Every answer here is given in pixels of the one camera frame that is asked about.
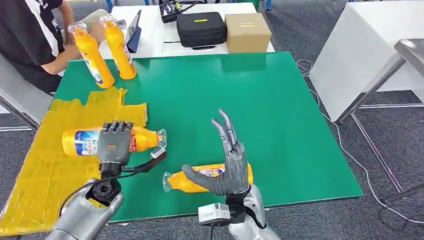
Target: robotic thumb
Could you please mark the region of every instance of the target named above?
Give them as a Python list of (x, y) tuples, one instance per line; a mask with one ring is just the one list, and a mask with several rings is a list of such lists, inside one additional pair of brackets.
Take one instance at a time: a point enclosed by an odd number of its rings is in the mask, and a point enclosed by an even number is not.
[(190, 165), (187, 164), (183, 165), (181, 169), (184, 175), (193, 183), (209, 190), (216, 195), (226, 194), (222, 173), (216, 177), (206, 176), (195, 171)]

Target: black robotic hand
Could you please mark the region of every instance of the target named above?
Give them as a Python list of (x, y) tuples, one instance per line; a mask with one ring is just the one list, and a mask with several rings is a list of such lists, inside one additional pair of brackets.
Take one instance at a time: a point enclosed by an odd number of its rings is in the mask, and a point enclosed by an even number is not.
[(241, 194), (249, 190), (248, 162), (245, 159), (245, 148), (237, 141), (236, 132), (228, 115), (218, 110), (224, 119), (222, 126), (215, 118), (211, 122), (218, 130), (225, 154), (225, 171), (216, 177), (196, 172), (191, 166), (183, 165), (182, 171), (192, 182), (208, 189), (216, 195)]
[(130, 159), (132, 122), (105, 122), (98, 137), (97, 157), (101, 163), (115, 162), (123, 166)]

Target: bottle cap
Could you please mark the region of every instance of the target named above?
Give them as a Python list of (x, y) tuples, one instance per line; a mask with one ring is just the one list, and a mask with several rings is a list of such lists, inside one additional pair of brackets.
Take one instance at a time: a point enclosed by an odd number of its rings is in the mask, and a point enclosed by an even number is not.
[(172, 174), (169, 173), (169, 172), (165, 172), (163, 174), (162, 185), (163, 185), (163, 190), (165, 190), (165, 192), (169, 192), (169, 191), (172, 190), (171, 183), (168, 181), (168, 179), (170, 179), (170, 177), (172, 177)]
[(105, 14), (100, 17), (100, 22), (105, 28), (116, 27), (117, 20), (112, 16), (112, 14)]
[(157, 146), (167, 148), (167, 131), (163, 128), (157, 131)]
[(73, 22), (67, 27), (68, 32), (74, 36), (81, 36), (87, 32), (87, 25), (83, 22)]

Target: yellow bottle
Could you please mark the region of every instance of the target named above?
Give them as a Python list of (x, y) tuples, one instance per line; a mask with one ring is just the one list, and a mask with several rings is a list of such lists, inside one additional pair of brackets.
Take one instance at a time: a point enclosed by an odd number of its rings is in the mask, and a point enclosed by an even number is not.
[(97, 41), (87, 32), (86, 24), (74, 22), (67, 29), (73, 34), (76, 47), (81, 52), (85, 64), (87, 64), (91, 75), (95, 79), (95, 83), (102, 89), (113, 86), (115, 79), (105, 60), (100, 55)]
[[(70, 129), (62, 135), (62, 146), (68, 156), (85, 156), (97, 153), (101, 127)], [(143, 152), (148, 148), (167, 146), (167, 131), (150, 131), (144, 127), (134, 126), (131, 128), (129, 139), (129, 151)]]
[[(209, 177), (216, 177), (220, 173), (225, 171), (225, 165), (224, 163), (221, 163), (221, 164), (194, 166), (193, 169), (196, 172), (207, 175)], [(252, 173), (252, 167), (250, 163), (247, 163), (247, 180), (249, 184), (253, 184), (253, 173)], [(172, 189), (179, 189), (186, 193), (208, 192), (206, 188), (201, 187), (197, 185), (196, 183), (190, 181), (186, 177), (183, 171), (179, 171), (174, 174), (165, 172), (163, 174), (162, 184), (163, 184), (163, 190), (165, 190), (165, 192), (169, 192)]]
[(100, 21), (103, 23), (104, 38), (109, 45), (119, 76), (126, 80), (135, 78), (137, 72), (124, 42), (124, 33), (119, 29), (117, 21), (111, 14), (105, 14)]

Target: brown box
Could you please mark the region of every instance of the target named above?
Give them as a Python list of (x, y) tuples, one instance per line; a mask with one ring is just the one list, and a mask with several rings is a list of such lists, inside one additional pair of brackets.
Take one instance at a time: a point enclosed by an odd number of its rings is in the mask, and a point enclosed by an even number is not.
[(226, 14), (229, 53), (265, 53), (271, 31), (260, 13)]

